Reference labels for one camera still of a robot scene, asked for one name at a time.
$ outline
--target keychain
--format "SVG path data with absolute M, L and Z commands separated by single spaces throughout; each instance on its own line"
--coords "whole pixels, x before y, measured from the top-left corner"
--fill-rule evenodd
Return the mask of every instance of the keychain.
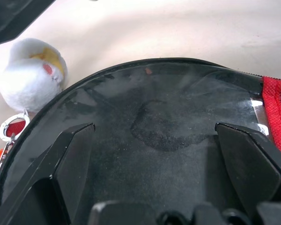
M 12 133 L 11 137 L 8 137 L 7 136 L 7 129 L 11 125 L 11 122 L 13 122 L 14 120 L 17 120 L 17 119 L 25 120 L 25 125 L 20 132 L 18 132 L 17 134 Z M 0 150 L 0 167 L 2 166 L 4 159 L 6 158 L 6 156 L 8 154 L 9 147 L 12 146 L 15 143 L 15 141 L 19 138 L 19 136 L 21 135 L 23 130 L 28 126 L 29 123 L 30 123 L 30 118 L 28 116 L 27 110 L 25 109 L 24 112 L 9 117 L 6 121 L 4 121 L 1 124 L 1 126 L 0 126 L 0 138 L 4 142 L 6 142 L 6 145 L 5 145 L 4 149 Z

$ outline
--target beige surface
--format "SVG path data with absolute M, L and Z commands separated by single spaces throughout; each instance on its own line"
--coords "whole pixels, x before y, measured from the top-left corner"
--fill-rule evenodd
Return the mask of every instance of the beige surface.
M 68 86 L 115 64 L 159 57 L 281 78 L 281 0 L 57 0 L 18 39 L 28 37 L 61 52 Z M 0 45 L 0 71 L 11 45 Z M 14 113 L 0 96 L 0 124 Z

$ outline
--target white plush bird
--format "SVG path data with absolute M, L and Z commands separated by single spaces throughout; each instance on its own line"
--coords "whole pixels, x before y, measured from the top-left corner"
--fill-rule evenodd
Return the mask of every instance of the white plush bird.
M 33 38 L 15 43 L 0 75 L 0 92 L 16 111 L 38 112 L 62 91 L 67 66 L 51 45 Z

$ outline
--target metal key ring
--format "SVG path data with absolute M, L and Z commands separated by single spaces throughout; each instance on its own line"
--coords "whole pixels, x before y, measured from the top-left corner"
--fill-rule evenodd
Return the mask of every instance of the metal key ring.
M 8 126 L 10 125 L 10 123 L 16 119 L 22 119 L 25 120 L 25 126 L 23 128 L 23 130 L 28 126 L 28 124 L 30 123 L 30 118 L 28 116 L 27 111 L 25 110 L 22 113 L 19 113 L 17 115 L 11 116 L 9 117 L 6 121 L 4 121 L 1 126 L 0 126 L 0 138 L 4 141 L 4 142 L 11 142 L 11 137 L 7 137 L 6 136 L 6 131 L 8 129 Z M 18 133 L 14 140 L 16 141 L 18 139 L 18 137 L 21 135 L 21 133 L 23 132 L 23 130 Z

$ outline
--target red trim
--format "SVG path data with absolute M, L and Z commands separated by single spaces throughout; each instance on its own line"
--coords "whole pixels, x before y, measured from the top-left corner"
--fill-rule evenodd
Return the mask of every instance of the red trim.
M 281 151 L 281 80 L 264 77 L 262 97 L 274 142 Z

